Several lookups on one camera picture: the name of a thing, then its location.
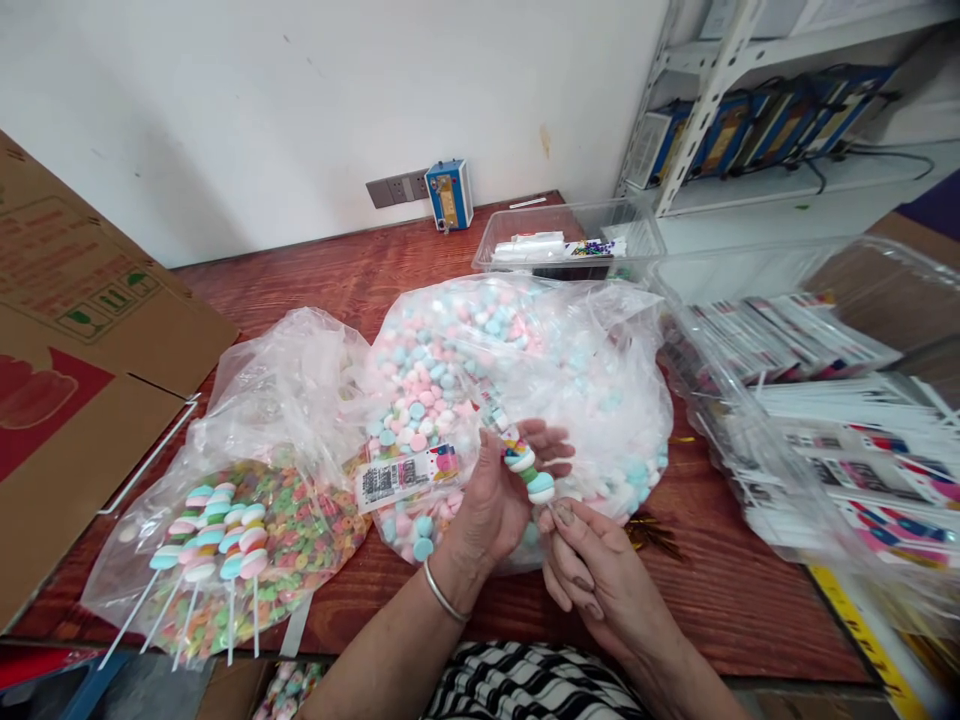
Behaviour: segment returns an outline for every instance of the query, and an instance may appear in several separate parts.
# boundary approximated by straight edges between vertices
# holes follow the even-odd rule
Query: white wall
[[[0,0],[0,128],[171,267],[423,217],[364,183],[453,156],[477,204],[603,199],[665,9]]]

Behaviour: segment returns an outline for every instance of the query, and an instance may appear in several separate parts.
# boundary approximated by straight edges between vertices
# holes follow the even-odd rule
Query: silver bangle
[[[464,625],[470,622],[470,615],[464,615],[461,612],[457,612],[453,605],[450,604],[450,601],[443,596],[442,592],[440,592],[440,588],[437,587],[437,581],[433,579],[433,573],[430,572],[430,558],[427,558],[423,561],[423,571],[427,576],[427,585],[429,585],[430,589],[433,590],[433,594],[437,597],[437,602],[443,606],[443,609],[447,611],[450,617],[452,617],[458,623],[462,623]]]

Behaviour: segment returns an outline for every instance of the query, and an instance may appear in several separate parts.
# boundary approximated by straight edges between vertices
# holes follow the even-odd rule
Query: woman's left hand
[[[544,463],[574,455],[567,445],[567,431],[547,427],[540,419],[517,424],[520,437],[537,455],[537,469]],[[551,464],[554,478],[570,474],[570,463]],[[489,430],[480,431],[480,458],[467,484],[463,504],[450,524],[443,544],[463,562],[475,563],[486,574],[520,545],[531,522],[531,504],[523,480],[510,472],[501,460],[500,438]]]

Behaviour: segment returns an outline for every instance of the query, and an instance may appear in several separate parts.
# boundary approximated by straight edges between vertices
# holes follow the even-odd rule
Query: black and white striped shirt
[[[462,643],[423,720],[642,720],[650,715],[600,660],[572,648]]]

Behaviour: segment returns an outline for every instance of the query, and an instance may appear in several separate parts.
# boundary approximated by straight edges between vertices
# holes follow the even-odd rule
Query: electrical outlet
[[[414,200],[426,200],[430,197],[424,177],[426,173],[424,168],[383,180],[371,180],[367,183],[367,192],[370,193],[373,206],[383,208]]]
[[[421,170],[410,174],[410,183],[413,185],[414,200],[427,200],[430,198],[430,191],[427,190],[427,171]]]
[[[387,178],[387,187],[390,188],[390,196],[393,198],[394,205],[407,202],[407,193],[403,190],[403,175],[397,175]]]

